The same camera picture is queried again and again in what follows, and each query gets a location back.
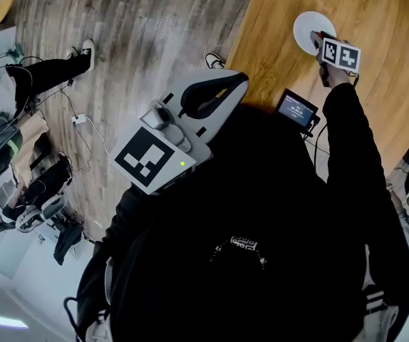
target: hand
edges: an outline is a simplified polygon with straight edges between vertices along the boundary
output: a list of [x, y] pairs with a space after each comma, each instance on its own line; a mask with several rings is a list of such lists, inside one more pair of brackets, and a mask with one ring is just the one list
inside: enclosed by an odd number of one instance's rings
[[332, 65], [327, 65], [327, 67], [329, 74], [328, 82], [330, 83], [331, 90], [341, 83], [350, 83], [350, 78], [344, 70]]

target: white sneaker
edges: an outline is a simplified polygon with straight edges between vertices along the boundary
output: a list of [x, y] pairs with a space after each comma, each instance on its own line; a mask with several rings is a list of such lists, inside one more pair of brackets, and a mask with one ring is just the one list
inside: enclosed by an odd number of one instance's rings
[[67, 48], [65, 51], [65, 59], [69, 60], [70, 58], [76, 57], [78, 55], [78, 51], [75, 47]]
[[95, 65], [95, 43], [92, 39], [86, 39], [84, 41], [81, 54], [90, 54], [90, 67], [88, 71], [92, 71]]
[[225, 61], [217, 53], [209, 52], [204, 56], [208, 68], [225, 68]]

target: wooden floor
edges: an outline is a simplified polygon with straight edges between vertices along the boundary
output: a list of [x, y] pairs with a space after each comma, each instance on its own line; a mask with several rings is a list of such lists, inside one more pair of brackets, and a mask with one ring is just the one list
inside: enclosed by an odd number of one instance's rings
[[[249, 0], [16, 0], [11, 19], [26, 56], [63, 58], [86, 38], [97, 44], [95, 70], [66, 88], [77, 113], [93, 119], [108, 149], [127, 115], [139, 115], [171, 80], [206, 68], [204, 53], [226, 57]], [[54, 95], [41, 107], [57, 150], [76, 172], [67, 190], [71, 206], [105, 229], [128, 181], [107, 162], [103, 142], [90, 123], [79, 127], [92, 155], [71, 126], [66, 97]], [[90, 234], [103, 230], [88, 218]]]
[[[356, 91], [389, 174], [409, 148], [409, 0], [252, 0], [227, 63], [249, 76], [246, 103], [273, 111], [289, 88], [322, 108], [329, 89], [293, 35], [305, 11], [324, 14], [338, 38], [361, 48]], [[319, 116], [314, 133], [326, 122]], [[320, 138], [324, 148], [327, 137]]]

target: white device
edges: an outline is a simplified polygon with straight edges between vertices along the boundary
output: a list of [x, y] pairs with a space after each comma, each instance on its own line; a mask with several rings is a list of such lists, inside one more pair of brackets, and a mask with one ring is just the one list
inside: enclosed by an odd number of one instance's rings
[[212, 158], [208, 147], [249, 87], [243, 73], [197, 71], [176, 80], [141, 118], [130, 118], [111, 163], [158, 195]]

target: small screen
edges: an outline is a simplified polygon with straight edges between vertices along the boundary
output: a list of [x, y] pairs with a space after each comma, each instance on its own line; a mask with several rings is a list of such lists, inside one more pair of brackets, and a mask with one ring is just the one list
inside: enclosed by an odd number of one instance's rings
[[314, 112], [304, 104], [287, 95], [279, 108], [279, 113], [293, 119], [299, 125], [306, 127]]

